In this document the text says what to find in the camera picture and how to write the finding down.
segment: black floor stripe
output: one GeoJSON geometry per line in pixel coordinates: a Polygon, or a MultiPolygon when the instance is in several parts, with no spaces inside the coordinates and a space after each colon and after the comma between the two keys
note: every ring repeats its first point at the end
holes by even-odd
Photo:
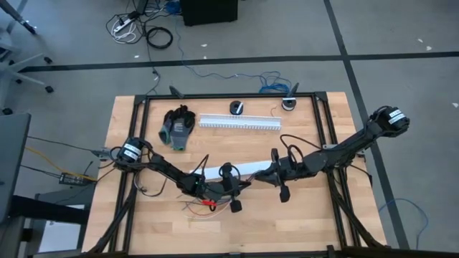
{"type": "MultiPolygon", "coordinates": [[[[312,55],[312,56],[286,56],[286,57],[243,57],[221,59],[195,59],[185,61],[186,65],[228,65],[249,64],[263,62],[326,62],[326,61],[357,61],[357,60],[386,60],[386,59],[419,59],[459,57],[459,52],[433,52],[411,54],[349,54],[349,55],[312,55]]],[[[21,72],[57,72],[77,70],[103,70],[120,68],[142,67],[177,67],[182,66],[180,60],[157,61],[157,62],[123,62],[107,64],[70,64],[26,67],[21,72]]]]}
{"type": "MultiPolygon", "coordinates": [[[[336,43],[338,44],[339,52],[341,53],[341,56],[344,58],[344,68],[346,69],[349,83],[351,84],[352,93],[354,94],[354,98],[359,109],[360,117],[362,119],[363,124],[365,124],[366,120],[368,119],[368,113],[365,108],[363,97],[361,96],[360,88],[357,83],[354,70],[352,69],[351,61],[347,54],[346,46],[344,45],[343,36],[339,30],[338,22],[336,21],[336,16],[333,12],[333,8],[331,7],[330,0],[323,0],[323,2],[325,4],[327,14],[330,19],[331,28],[333,29],[336,43]]],[[[394,194],[392,193],[386,168],[384,167],[384,163],[382,161],[381,151],[379,150],[377,143],[375,143],[372,146],[372,153],[374,158],[374,164],[377,168],[379,181],[381,183],[382,191],[384,194],[384,199],[386,200],[386,202],[391,201],[392,199],[394,199],[394,194]]],[[[409,249],[410,246],[408,244],[407,235],[405,234],[403,229],[402,220],[400,219],[400,214],[398,212],[397,205],[391,205],[391,209],[389,209],[389,214],[392,220],[392,226],[394,227],[395,236],[399,243],[399,248],[409,249]]]]}
{"type": "MultiPolygon", "coordinates": [[[[19,3],[19,5],[18,5],[18,7],[16,9],[18,14],[21,14],[22,11],[24,11],[24,8],[26,7],[27,1],[28,0],[21,0],[21,2],[19,3]]],[[[11,33],[13,31],[14,25],[16,25],[16,23],[18,23],[18,22],[15,19],[10,21],[9,24],[8,24],[8,27],[6,28],[6,32],[11,33]]]]}

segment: wooden tabletop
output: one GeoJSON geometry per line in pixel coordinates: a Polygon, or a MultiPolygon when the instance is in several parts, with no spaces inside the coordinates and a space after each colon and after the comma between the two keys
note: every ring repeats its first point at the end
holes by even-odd
{"type": "MultiPolygon", "coordinates": [[[[115,99],[105,146],[120,146],[126,140],[133,109],[134,96],[115,99]]],[[[244,99],[244,115],[282,117],[281,131],[244,130],[230,128],[200,128],[196,126],[188,139],[185,151],[174,151],[158,138],[158,132],[168,110],[180,104],[188,105],[199,120],[200,113],[227,114],[233,99],[208,100],[154,100],[150,103],[146,140],[153,149],[182,171],[194,169],[206,154],[210,154],[207,167],[270,160],[271,148],[277,148],[281,156],[286,149],[279,141],[279,135],[288,133],[319,144],[313,106],[309,97],[297,99],[294,111],[284,111],[278,98],[244,99]]],[[[339,141],[355,133],[351,111],[344,92],[329,92],[328,101],[339,141]]],[[[326,125],[323,109],[323,124],[326,125]]],[[[137,132],[141,124],[141,114],[137,132]]],[[[286,138],[287,144],[295,143],[304,154],[315,151],[310,145],[286,138]]],[[[365,169],[361,158],[353,164],[365,169]]],[[[110,168],[102,169],[99,177],[110,168]]],[[[154,171],[141,172],[141,183],[149,194],[156,193],[164,177],[154,171]]],[[[114,171],[97,184],[90,218],[87,223],[83,251],[95,245],[112,221],[120,172],[114,171]]],[[[282,204],[279,188],[254,181],[238,199],[243,210],[233,214],[225,209],[217,216],[202,220],[193,217],[184,209],[184,203],[191,197],[180,196],[175,183],[168,181],[159,197],[137,195],[136,212],[133,220],[130,254],[191,254],[227,252],[296,252],[325,250],[332,244],[339,249],[331,198],[326,175],[319,173],[314,178],[289,181],[291,198],[282,204]]],[[[354,211],[374,238],[385,244],[377,206],[368,177],[355,168],[348,168],[348,185],[354,211]]],[[[205,214],[208,208],[193,206],[195,212],[205,214]]],[[[348,243],[351,243],[349,225],[344,216],[348,243]]],[[[124,224],[120,226],[118,248],[122,246],[124,224]]]]}

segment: yellow cable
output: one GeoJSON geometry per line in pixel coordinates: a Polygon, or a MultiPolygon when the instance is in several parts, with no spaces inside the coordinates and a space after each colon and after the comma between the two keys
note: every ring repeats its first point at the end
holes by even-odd
{"type": "Polygon", "coordinates": [[[43,153],[39,152],[38,150],[35,150],[33,148],[30,148],[30,147],[26,147],[26,150],[28,150],[30,152],[33,152],[33,153],[37,154],[38,156],[42,157],[44,160],[46,160],[51,166],[56,168],[58,171],[61,171],[63,173],[66,173],[66,174],[69,174],[69,175],[72,175],[72,176],[85,178],[85,179],[90,180],[90,181],[97,181],[96,178],[92,178],[90,176],[84,176],[84,175],[80,175],[80,174],[77,174],[77,173],[73,173],[73,172],[70,172],[68,170],[65,170],[63,168],[60,168],[60,167],[56,166],[56,164],[54,164],[48,157],[46,157],[43,153]]]}

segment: black metal frame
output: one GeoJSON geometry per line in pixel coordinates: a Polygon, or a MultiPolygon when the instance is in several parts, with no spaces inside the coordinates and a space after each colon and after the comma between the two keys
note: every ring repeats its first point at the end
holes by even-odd
{"type": "MultiPolygon", "coordinates": [[[[275,93],[205,94],[205,95],[198,94],[198,95],[185,95],[184,99],[218,99],[218,98],[241,99],[241,98],[260,98],[260,97],[282,98],[285,96],[283,94],[275,94],[275,93]]],[[[328,104],[328,98],[327,98],[326,92],[299,92],[295,94],[295,97],[310,97],[311,98],[312,104],[313,104],[313,112],[316,118],[317,130],[318,130],[319,140],[321,142],[321,145],[327,144],[325,133],[323,130],[321,113],[319,110],[319,101],[323,104],[323,109],[325,110],[325,117],[326,117],[328,129],[330,131],[331,143],[332,144],[337,143],[336,132],[333,126],[333,119],[331,117],[330,107],[328,104]]],[[[138,118],[138,111],[141,107],[141,104],[143,104],[143,114],[142,114],[142,123],[141,123],[139,137],[145,138],[150,101],[152,100],[175,100],[175,99],[178,99],[178,97],[174,95],[147,95],[147,96],[136,95],[134,98],[133,112],[132,112],[131,124],[129,127],[128,136],[129,137],[134,136],[134,133],[136,130],[136,121],[138,118]]],[[[328,173],[328,175],[329,175],[328,184],[330,185],[331,183],[335,183],[334,178],[330,176],[330,173],[328,173]]],[[[346,204],[349,205],[349,208],[352,209],[349,188],[347,186],[346,180],[344,179],[344,172],[339,171],[339,176],[340,176],[344,201],[346,202],[346,204]]],[[[116,200],[115,214],[118,213],[118,211],[120,210],[120,207],[123,204],[127,180],[128,180],[127,175],[122,174],[121,179],[120,179],[120,186],[118,189],[118,197],[116,200]]],[[[343,220],[341,218],[341,210],[339,208],[339,205],[333,199],[331,199],[331,202],[333,204],[333,213],[335,217],[337,233],[339,236],[339,244],[341,248],[344,248],[344,247],[347,247],[347,240],[346,240],[346,235],[344,233],[344,225],[343,225],[343,220]]],[[[126,230],[124,234],[123,250],[122,250],[123,252],[126,252],[126,253],[129,252],[129,246],[131,242],[131,231],[132,231],[132,226],[133,226],[134,210],[135,210],[135,206],[133,205],[129,209],[128,217],[126,221],[126,230]]],[[[354,240],[354,244],[360,247],[359,235],[356,233],[356,230],[352,224],[350,224],[350,227],[351,227],[351,233],[352,233],[352,237],[354,240]]],[[[114,252],[116,250],[116,240],[117,239],[118,239],[118,230],[116,230],[116,232],[113,235],[113,238],[110,240],[109,252],[114,252]]],[[[244,253],[244,257],[298,257],[298,256],[301,256],[301,257],[329,257],[329,253],[332,251],[333,251],[333,247],[328,246],[327,250],[323,250],[323,251],[244,253]]],[[[230,254],[188,254],[188,255],[152,254],[152,255],[141,255],[141,256],[134,256],[134,257],[225,257],[227,255],[230,255],[230,254]]]]}

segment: blue cable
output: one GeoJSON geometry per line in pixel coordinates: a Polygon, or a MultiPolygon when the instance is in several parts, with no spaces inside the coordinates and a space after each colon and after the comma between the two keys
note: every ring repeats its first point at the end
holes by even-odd
{"type": "Polygon", "coordinates": [[[416,236],[416,249],[419,249],[419,238],[421,237],[421,234],[423,233],[423,231],[427,228],[427,226],[429,226],[429,218],[427,217],[427,215],[425,214],[425,212],[417,205],[415,204],[414,202],[408,200],[408,199],[405,199],[405,198],[395,198],[391,201],[388,201],[385,205],[381,206],[381,208],[379,208],[378,212],[381,212],[382,209],[384,209],[386,206],[388,206],[389,204],[392,204],[394,203],[395,201],[406,201],[410,204],[412,204],[414,207],[416,207],[416,209],[425,217],[425,225],[424,227],[421,229],[421,231],[419,231],[419,233],[417,233],[417,236],[416,236]]]}
{"type": "Polygon", "coordinates": [[[259,93],[270,92],[270,91],[288,93],[290,91],[290,88],[292,87],[292,82],[288,79],[282,78],[280,76],[279,71],[263,72],[261,75],[246,75],[244,73],[237,73],[231,76],[224,76],[224,75],[219,75],[215,72],[211,72],[207,75],[200,75],[193,67],[190,67],[189,65],[185,64],[185,61],[184,61],[185,51],[181,48],[181,45],[180,45],[181,36],[180,36],[179,30],[177,29],[178,23],[179,23],[179,20],[177,19],[175,23],[175,33],[177,34],[177,37],[179,38],[177,40],[177,46],[179,47],[179,50],[181,52],[181,63],[183,64],[183,66],[185,66],[190,71],[192,71],[196,76],[201,77],[201,78],[215,76],[215,77],[219,77],[225,80],[233,79],[236,77],[259,78],[261,82],[261,88],[260,88],[259,93]]]}

